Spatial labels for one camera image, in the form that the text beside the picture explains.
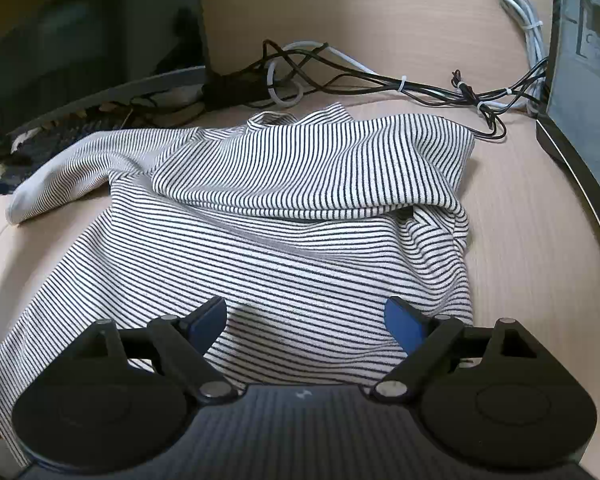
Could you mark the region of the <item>striped white black shirt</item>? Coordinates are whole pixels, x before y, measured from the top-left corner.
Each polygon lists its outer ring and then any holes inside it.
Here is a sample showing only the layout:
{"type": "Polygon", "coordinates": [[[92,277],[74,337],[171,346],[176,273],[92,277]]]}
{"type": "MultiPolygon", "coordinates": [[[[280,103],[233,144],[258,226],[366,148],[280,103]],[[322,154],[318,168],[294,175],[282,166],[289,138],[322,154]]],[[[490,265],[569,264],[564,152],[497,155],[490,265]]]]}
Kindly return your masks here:
{"type": "Polygon", "coordinates": [[[87,326],[143,327],[224,298],[209,361],[234,384],[370,386],[402,358],[382,314],[398,296],[472,319],[458,187],[474,137],[426,114],[91,134],[16,189],[19,224],[102,185],[110,204],[48,274],[0,344],[0,433],[87,326]]]}

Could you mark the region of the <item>black keyboard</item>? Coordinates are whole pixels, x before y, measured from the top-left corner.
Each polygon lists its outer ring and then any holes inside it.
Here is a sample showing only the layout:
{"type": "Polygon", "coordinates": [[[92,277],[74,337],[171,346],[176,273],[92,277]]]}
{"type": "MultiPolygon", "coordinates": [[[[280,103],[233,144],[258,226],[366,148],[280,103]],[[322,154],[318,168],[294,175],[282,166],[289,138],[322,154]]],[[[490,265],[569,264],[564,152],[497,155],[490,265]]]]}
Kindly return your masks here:
{"type": "Polygon", "coordinates": [[[90,134],[126,126],[132,110],[90,110],[85,117],[70,116],[57,126],[31,130],[15,140],[12,154],[0,162],[0,195],[12,194],[46,162],[90,134]]]}

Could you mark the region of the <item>black computer monitor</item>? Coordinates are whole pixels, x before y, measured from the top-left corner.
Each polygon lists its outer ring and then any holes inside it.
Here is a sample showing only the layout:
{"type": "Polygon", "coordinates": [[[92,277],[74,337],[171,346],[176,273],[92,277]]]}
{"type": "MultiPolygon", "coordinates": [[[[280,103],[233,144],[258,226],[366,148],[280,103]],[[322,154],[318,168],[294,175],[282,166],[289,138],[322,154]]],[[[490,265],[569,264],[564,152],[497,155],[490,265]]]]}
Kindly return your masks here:
{"type": "Polygon", "coordinates": [[[0,132],[201,86],[201,0],[0,0],[0,132]]]}

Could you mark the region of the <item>black PC tower case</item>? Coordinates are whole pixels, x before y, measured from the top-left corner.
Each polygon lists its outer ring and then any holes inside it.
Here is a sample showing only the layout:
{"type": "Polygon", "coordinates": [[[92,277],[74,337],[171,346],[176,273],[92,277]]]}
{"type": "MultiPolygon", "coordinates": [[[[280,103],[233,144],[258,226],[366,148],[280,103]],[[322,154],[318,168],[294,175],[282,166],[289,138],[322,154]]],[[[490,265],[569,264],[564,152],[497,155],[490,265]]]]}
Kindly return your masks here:
{"type": "Polygon", "coordinates": [[[553,0],[546,88],[536,138],[600,229],[600,0],[553,0]]]}

